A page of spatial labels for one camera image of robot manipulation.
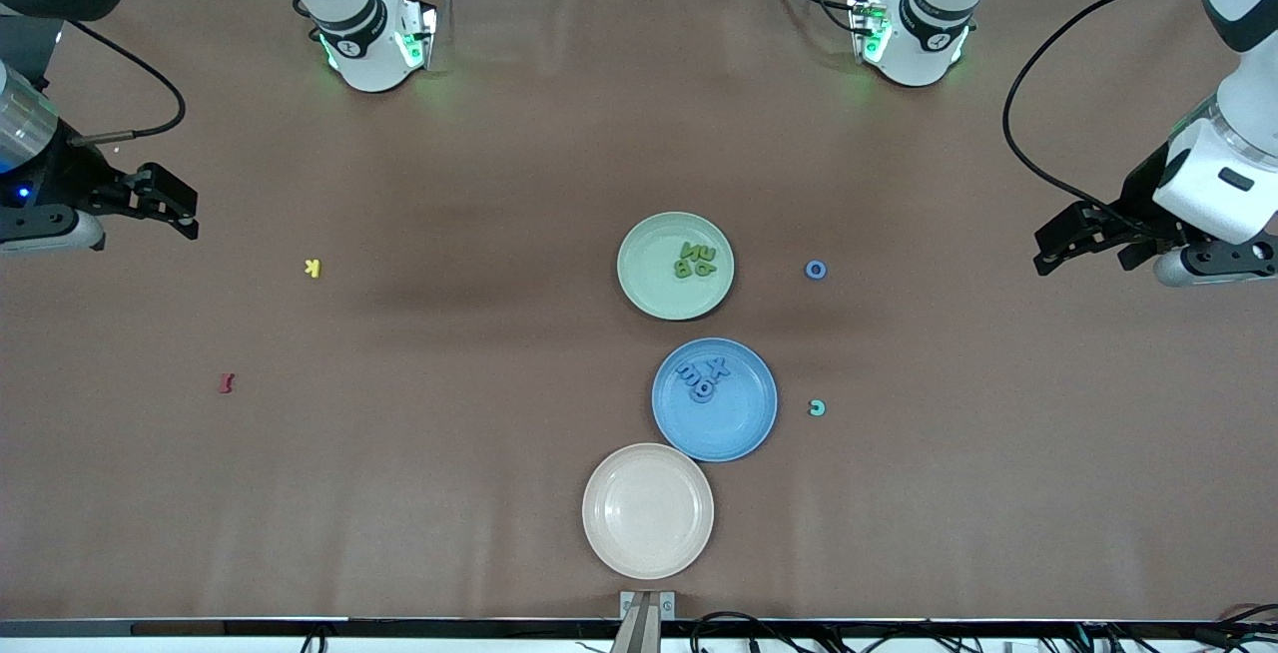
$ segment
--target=green plate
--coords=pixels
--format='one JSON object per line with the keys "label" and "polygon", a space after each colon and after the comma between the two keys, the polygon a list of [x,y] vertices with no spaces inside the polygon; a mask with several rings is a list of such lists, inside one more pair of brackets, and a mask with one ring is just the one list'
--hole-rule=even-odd
{"label": "green plate", "polygon": [[689,212],[645,217],[617,252],[621,290],[639,311],[666,321],[711,312],[727,296],[735,271],[726,235]]}

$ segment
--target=green led light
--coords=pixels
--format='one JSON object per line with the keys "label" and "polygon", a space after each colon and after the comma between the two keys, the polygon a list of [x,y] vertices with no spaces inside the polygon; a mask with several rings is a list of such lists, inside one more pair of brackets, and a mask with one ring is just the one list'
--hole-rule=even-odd
{"label": "green led light", "polygon": [[950,58],[950,63],[958,61],[958,58],[962,56],[962,43],[967,40],[969,31],[971,31],[971,28],[964,28],[962,35],[958,35],[958,42],[955,42],[955,52],[953,56]]}
{"label": "green led light", "polygon": [[332,66],[332,69],[336,70],[337,60],[332,58],[332,49],[328,49],[328,42],[323,38],[323,36],[320,38],[320,45],[323,47],[325,56],[328,56],[328,66]]}
{"label": "green led light", "polygon": [[412,35],[399,35],[396,36],[395,42],[400,45],[400,51],[404,54],[404,61],[406,61],[408,65],[422,65],[422,47]]}
{"label": "green led light", "polygon": [[870,36],[869,42],[865,45],[865,58],[869,61],[879,61],[883,56],[883,49],[887,47],[887,40],[892,37],[892,26],[884,22],[883,28],[878,29],[878,33]]}

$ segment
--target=blue plate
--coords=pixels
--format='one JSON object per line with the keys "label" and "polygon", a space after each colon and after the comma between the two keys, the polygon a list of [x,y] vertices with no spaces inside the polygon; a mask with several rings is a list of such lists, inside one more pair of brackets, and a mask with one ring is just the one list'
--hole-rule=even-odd
{"label": "blue plate", "polygon": [[666,441],[698,461],[734,461],[758,449],[777,420],[777,382],[735,340],[689,340],[652,383],[652,413]]}

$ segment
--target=white plate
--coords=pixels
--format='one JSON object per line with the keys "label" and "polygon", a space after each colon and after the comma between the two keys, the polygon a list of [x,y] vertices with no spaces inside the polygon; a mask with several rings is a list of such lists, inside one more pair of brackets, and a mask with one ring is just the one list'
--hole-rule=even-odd
{"label": "white plate", "polygon": [[[689,244],[713,249],[709,261],[689,262],[699,273],[676,273]],[[727,236],[711,221],[689,212],[662,212],[639,221],[617,249],[617,281],[627,299],[648,316],[688,321],[718,307],[732,288],[736,261]]]}
{"label": "white plate", "polygon": [[581,524],[608,567],[656,580],[700,556],[714,526],[714,497],[702,469],[670,445],[626,445],[590,474]]}

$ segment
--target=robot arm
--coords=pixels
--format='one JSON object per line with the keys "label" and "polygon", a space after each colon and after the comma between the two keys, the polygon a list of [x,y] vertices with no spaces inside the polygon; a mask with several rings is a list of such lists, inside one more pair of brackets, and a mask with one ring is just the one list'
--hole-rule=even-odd
{"label": "robot arm", "polygon": [[1127,176],[1109,203],[1126,221],[1077,202],[1038,230],[1040,275],[1118,244],[1127,271],[1158,257],[1166,285],[1278,273],[1278,238],[1264,231],[1278,211],[1278,0],[1203,3],[1237,69]]}
{"label": "robot arm", "polygon": [[[958,61],[980,0],[866,0],[851,13],[858,60],[898,84],[927,86]],[[859,33],[868,31],[868,35]]]}
{"label": "robot arm", "polygon": [[435,10],[412,0],[300,0],[328,66],[360,92],[385,92],[427,66]]}
{"label": "robot arm", "polygon": [[[0,0],[0,13],[92,20],[120,0]],[[196,192],[156,162],[124,174],[0,61],[0,253],[101,249],[102,215],[167,221],[196,239]]]}

